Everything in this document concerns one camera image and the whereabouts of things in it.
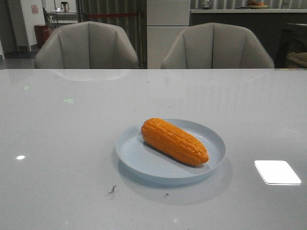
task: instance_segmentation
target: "gray chair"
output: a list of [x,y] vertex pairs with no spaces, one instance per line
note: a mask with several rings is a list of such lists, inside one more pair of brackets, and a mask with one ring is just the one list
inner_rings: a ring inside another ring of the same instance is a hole
[[180,32],[161,68],[273,69],[274,62],[249,29],[206,23]]
[[97,22],[59,27],[35,57],[36,69],[137,69],[138,63],[125,31]]

